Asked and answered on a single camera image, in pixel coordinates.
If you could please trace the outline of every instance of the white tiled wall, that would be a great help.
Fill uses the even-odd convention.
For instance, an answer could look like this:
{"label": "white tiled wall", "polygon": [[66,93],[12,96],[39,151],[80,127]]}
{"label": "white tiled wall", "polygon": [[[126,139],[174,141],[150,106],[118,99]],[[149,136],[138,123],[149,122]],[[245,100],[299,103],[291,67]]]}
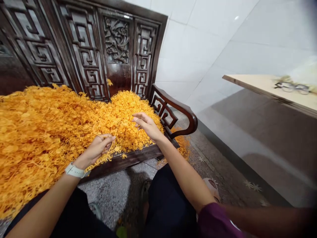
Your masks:
{"label": "white tiled wall", "polygon": [[156,84],[189,105],[292,205],[310,205],[317,120],[222,76],[283,75],[317,55],[317,1],[128,2],[168,15]]}

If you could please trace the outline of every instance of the eyeglasses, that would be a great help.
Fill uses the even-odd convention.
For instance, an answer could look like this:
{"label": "eyeglasses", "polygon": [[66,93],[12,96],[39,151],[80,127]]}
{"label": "eyeglasses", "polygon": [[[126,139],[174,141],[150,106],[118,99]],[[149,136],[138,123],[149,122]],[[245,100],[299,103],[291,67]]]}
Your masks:
{"label": "eyeglasses", "polygon": [[289,82],[278,82],[275,84],[275,88],[281,88],[284,92],[293,92],[294,90],[298,90],[300,94],[307,95],[309,94],[309,87],[302,84],[294,85]]}

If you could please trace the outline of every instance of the hand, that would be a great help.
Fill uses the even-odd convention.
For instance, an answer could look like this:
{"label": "hand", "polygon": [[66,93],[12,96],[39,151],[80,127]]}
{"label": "hand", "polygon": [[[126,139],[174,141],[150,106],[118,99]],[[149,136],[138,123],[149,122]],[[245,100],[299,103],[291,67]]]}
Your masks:
{"label": "hand", "polygon": [[88,148],[74,161],[73,165],[85,170],[95,163],[102,154],[108,152],[115,138],[115,136],[110,134],[96,136]]}
{"label": "hand", "polygon": [[160,139],[165,138],[165,136],[156,126],[153,119],[150,118],[147,114],[145,114],[144,112],[140,112],[135,113],[132,116],[134,116],[132,121],[136,122],[135,127],[137,127],[138,130],[143,129],[154,143],[156,143],[156,141]]}

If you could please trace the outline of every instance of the purple shirt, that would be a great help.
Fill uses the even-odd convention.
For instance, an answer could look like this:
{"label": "purple shirt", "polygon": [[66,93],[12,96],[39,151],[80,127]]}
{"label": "purple shirt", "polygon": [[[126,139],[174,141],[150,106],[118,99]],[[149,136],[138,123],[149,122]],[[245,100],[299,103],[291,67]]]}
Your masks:
{"label": "purple shirt", "polygon": [[225,210],[217,203],[206,205],[198,216],[200,237],[238,237],[243,238],[242,232],[227,217]]}

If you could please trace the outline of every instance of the forearm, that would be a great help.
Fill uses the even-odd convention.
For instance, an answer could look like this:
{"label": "forearm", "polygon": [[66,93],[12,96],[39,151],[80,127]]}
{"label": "forearm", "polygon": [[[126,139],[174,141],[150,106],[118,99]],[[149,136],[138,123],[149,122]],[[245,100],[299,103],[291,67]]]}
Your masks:
{"label": "forearm", "polygon": [[183,193],[197,213],[205,205],[215,202],[214,197],[200,175],[166,137],[157,141],[157,145],[168,161]]}
{"label": "forearm", "polygon": [[64,174],[6,237],[49,237],[79,180]]}
{"label": "forearm", "polygon": [[219,204],[240,229],[265,237],[297,237],[312,214],[306,208],[240,208]]}

